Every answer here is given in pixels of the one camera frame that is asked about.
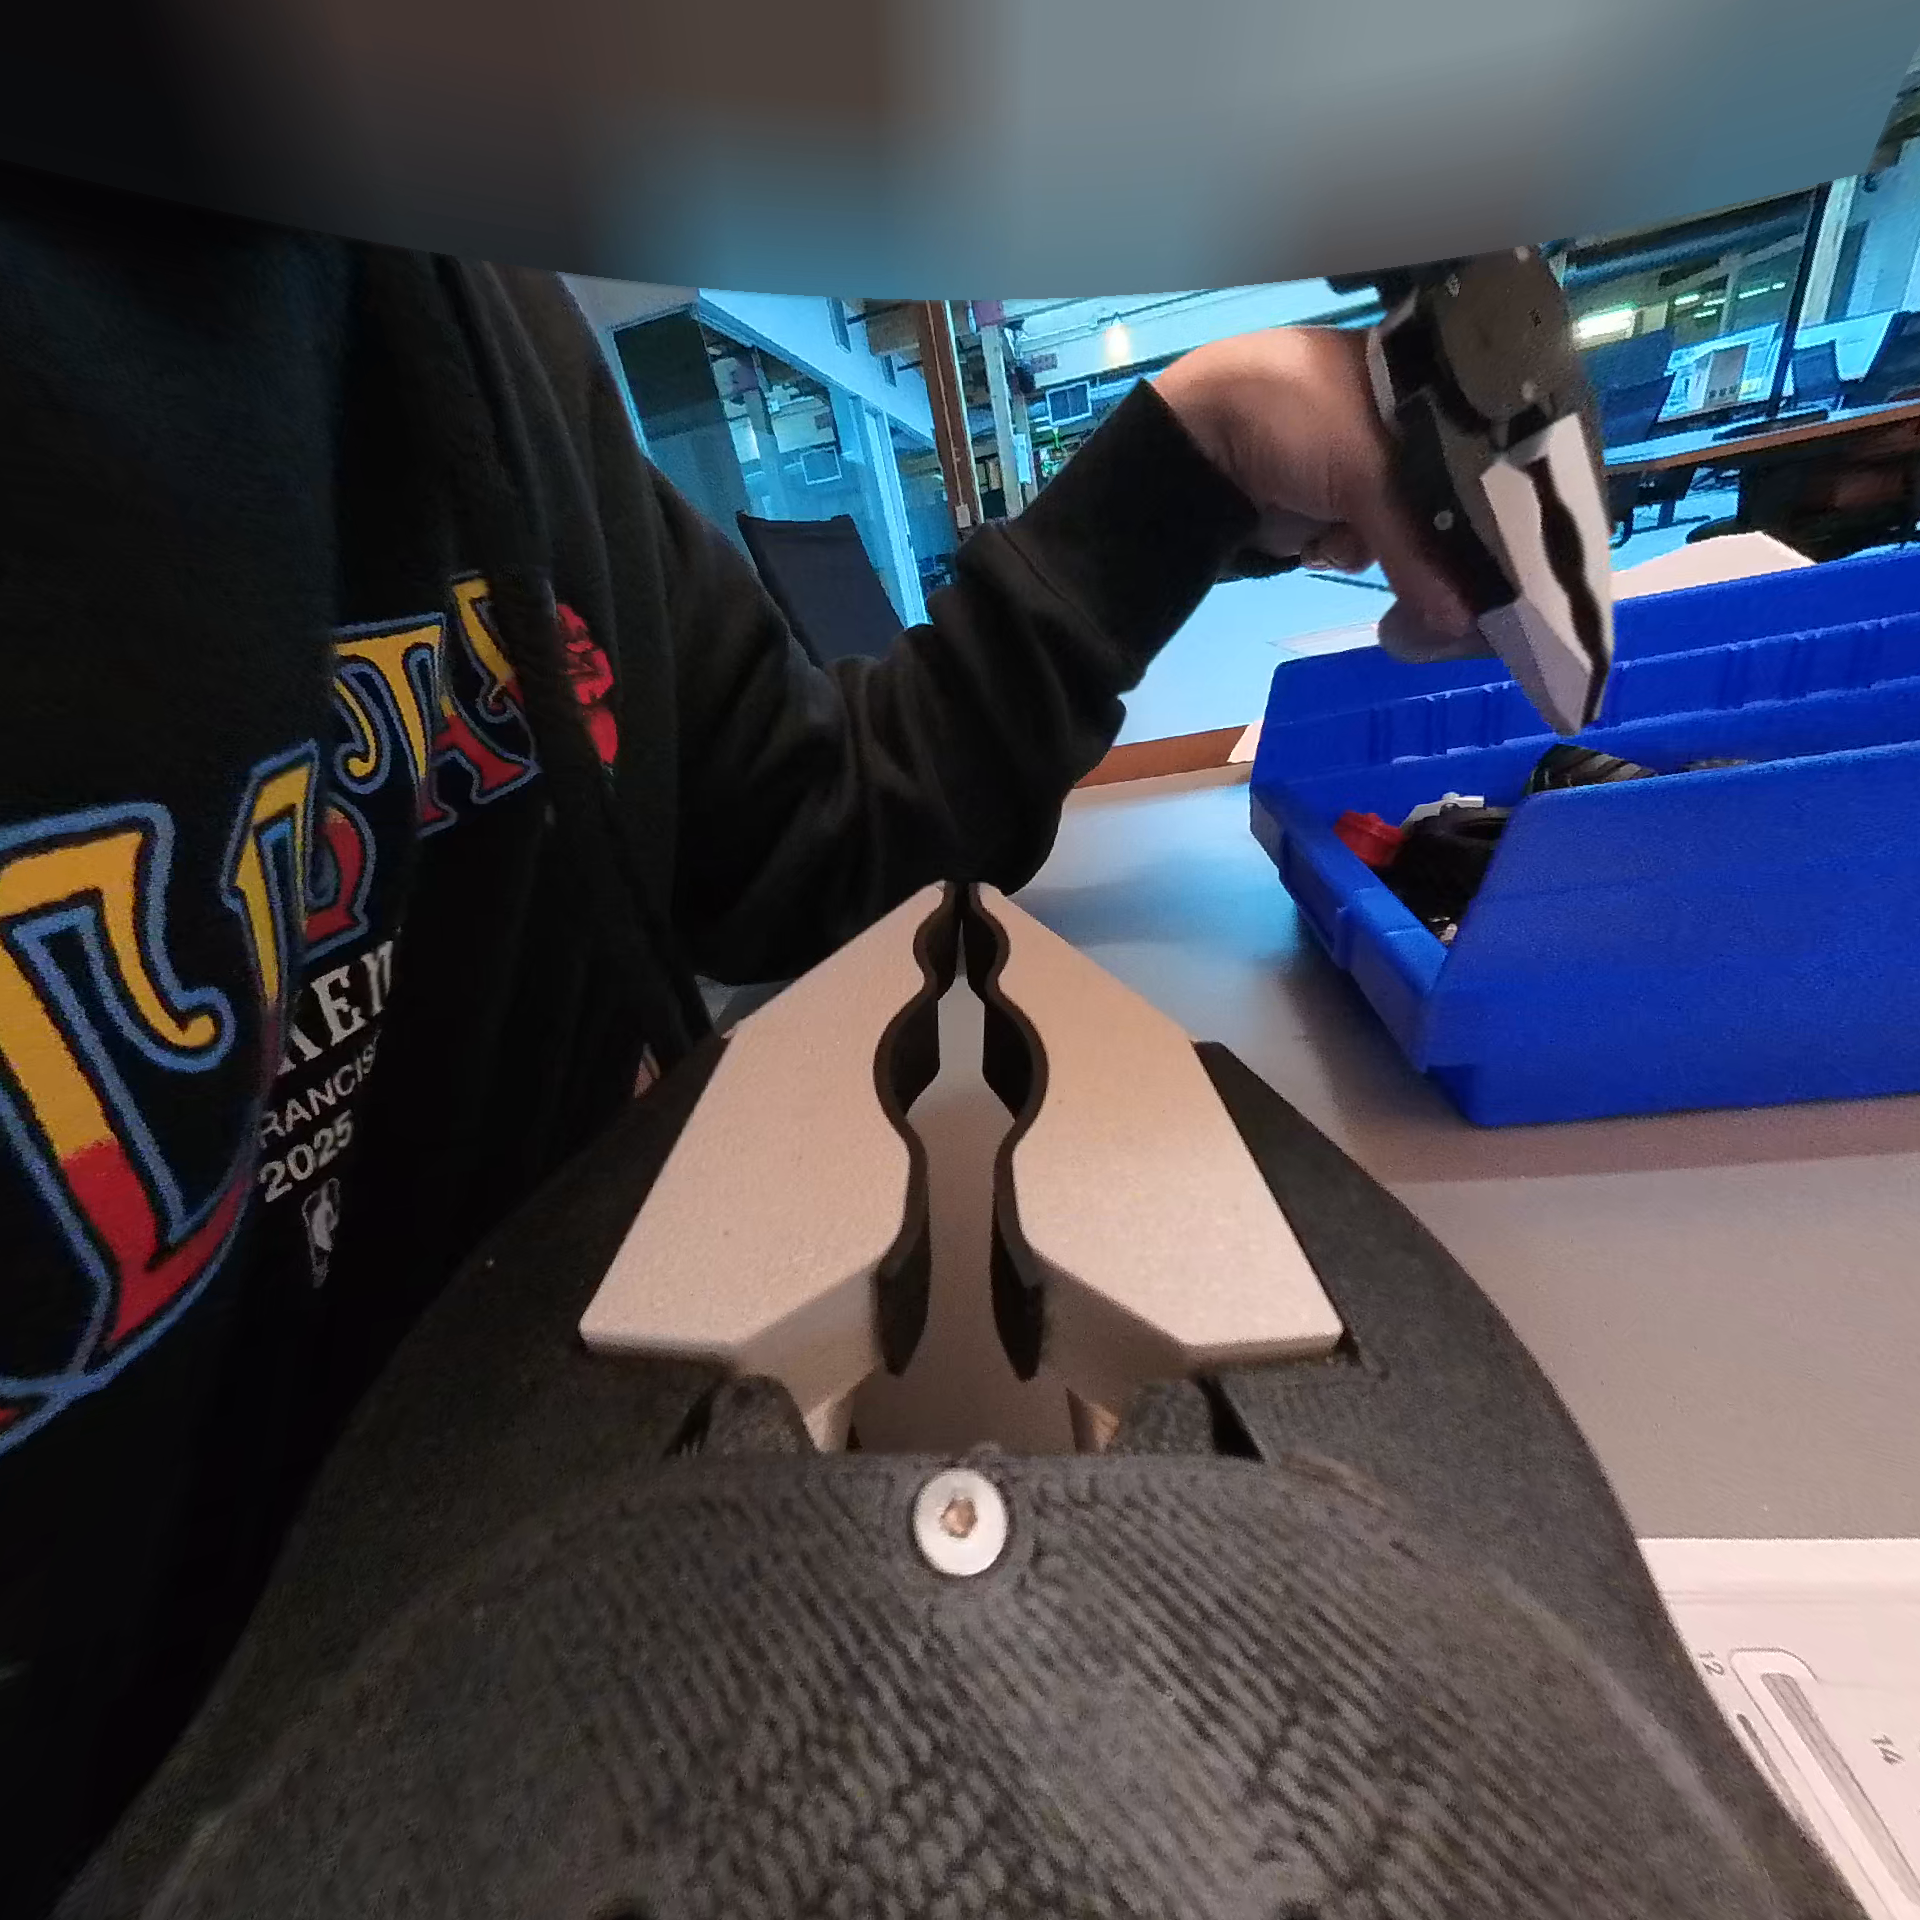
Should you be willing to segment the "black office chair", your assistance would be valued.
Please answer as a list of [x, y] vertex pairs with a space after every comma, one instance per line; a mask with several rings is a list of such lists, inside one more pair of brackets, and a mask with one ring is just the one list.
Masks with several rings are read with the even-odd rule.
[[846, 513], [739, 513], [736, 521], [765, 589], [817, 665], [883, 657], [907, 628]]

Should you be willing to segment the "black rubber toy tire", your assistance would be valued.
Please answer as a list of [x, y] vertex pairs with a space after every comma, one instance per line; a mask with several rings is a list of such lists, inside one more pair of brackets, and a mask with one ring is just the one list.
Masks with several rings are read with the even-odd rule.
[[1453, 945], [1509, 817], [1502, 805], [1450, 802], [1402, 826], [1382, 880], [1442, 945]]
[[1524, 783], [1524, 798], [1552, 792], [1583, 792], [1597, 784], [1620, 784], [1635, 778], [1656, 778], [1660, 774], [1632, 759], [1608, 756], [1573, 742], [1557, 742], [1542, 752]]

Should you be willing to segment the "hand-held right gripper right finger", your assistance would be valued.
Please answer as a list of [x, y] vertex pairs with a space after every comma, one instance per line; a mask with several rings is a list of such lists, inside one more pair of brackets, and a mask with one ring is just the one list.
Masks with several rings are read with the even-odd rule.
[[979, 1069], [1007, 1109], [988, 1294], [1081, 1452], [1146, 1385], [1323, 1360], [1343, 1338], [1199, 1041], [991, 885], [963, 901]]

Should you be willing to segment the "person's left forearm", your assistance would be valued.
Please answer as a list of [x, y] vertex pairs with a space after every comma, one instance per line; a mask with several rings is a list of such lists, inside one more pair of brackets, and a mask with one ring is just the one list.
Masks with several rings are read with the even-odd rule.
[[795, 976], [935, 880], [1025, 885], [1251, 524], [1140, 383], [1025, 513], [963, 542], [920, 626], [815, 665], [739, 548], [629, 452], [601, 529], [685, 966]]

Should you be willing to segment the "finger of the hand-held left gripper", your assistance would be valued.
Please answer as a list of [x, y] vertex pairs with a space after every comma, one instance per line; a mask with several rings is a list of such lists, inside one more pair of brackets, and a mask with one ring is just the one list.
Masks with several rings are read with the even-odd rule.
[[1502, 600], [1478, 628], [1551, 731], [1583, 731], [1597, 712], [1576, 712], [1567, 606], [1552, 581], [1542, 520], [1542, 449], [1515, 449], [1483, 473], [1487, 548], [1499, 557]]
[[1616, 589], [1608, 564], [1608, 496], [1579, 412], [1552, 418], [1542, 440], [1542, 520], [1552, 581], [1567, 613], [1576, 712], [1597, 712], [1616, 660]]

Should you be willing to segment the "wooden pillar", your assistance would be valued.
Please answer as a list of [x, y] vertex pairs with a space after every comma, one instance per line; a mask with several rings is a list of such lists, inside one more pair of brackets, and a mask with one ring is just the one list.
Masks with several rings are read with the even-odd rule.
[[929, 400], [933, 442], [942, 465], [942, 485], [948, 489], [948, 513], [957, 541], [969, 541], [979, 524], [979, 496], [950, 304], [913, 301], [908, 310], [919, 340], [919, 366]]

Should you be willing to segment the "long wooden table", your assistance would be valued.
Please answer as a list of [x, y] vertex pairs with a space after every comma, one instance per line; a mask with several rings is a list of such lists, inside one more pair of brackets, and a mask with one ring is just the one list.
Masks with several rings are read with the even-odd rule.
[[1898, 488], [1916, 496], [1916, 394], [1827, 412], [1746, 423], [1663, 434], [1641, 442], [1608, 445], [1604, 455], [1604, 493], [1608, 511], [1632, 513], [1632, 499], [1660, 473], [1684, 473], [1684, 488], [1701, 465], [1814, 462], [1843, 473], [1883, 465]]

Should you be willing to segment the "white ruler-marked paper sheet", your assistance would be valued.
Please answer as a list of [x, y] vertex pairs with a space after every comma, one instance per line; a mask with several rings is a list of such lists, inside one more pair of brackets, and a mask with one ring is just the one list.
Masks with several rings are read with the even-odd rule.
[[1916, 1542], [1641, 1539], [1707, 1693], [1870, 1917], [1916, 1914]]

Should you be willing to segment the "blue plastic bin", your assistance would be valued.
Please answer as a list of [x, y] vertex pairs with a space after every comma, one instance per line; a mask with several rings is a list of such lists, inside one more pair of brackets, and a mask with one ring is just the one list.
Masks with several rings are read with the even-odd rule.
[[[1483, 1124], [1916, 1090], [1916, 548], [1616, 606], [1579, 746], [1650, 778], [1527, 798], [1495, 657], [1276, 666], [1251, 832], [1415, 1071]], [[1442, 941], [1335, 832], [1443, 792], [1511, 820]]]

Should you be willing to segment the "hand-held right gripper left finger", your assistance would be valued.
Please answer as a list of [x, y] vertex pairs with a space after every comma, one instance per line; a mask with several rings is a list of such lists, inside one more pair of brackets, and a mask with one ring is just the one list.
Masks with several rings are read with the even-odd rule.
[[840, 1449], [929, 1307], [926, 1149], [953, 885], [925, 885], [724, 1035], [579, 1335], [594, 1353], [774, 1380]]

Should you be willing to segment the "person's black printed sweatshirt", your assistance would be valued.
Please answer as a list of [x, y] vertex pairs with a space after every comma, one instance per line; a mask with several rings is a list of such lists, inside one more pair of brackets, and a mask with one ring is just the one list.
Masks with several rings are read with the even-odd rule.
[[705, 1019], [663, 493], [552, 275], [2, 171], [4, 1917]]

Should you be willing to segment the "person's left hand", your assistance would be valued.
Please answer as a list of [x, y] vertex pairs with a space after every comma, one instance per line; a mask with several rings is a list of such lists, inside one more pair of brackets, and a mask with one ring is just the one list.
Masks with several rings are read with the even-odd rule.
[[1267, 328], [1171, 359], [1151, 378], [1199, 452], [1251, 501], [1254, 548], [1309, 567], [1378, 567], [1397, 606], [1437, 634], [1468, 609], [1406, 517], [1356, 328]]

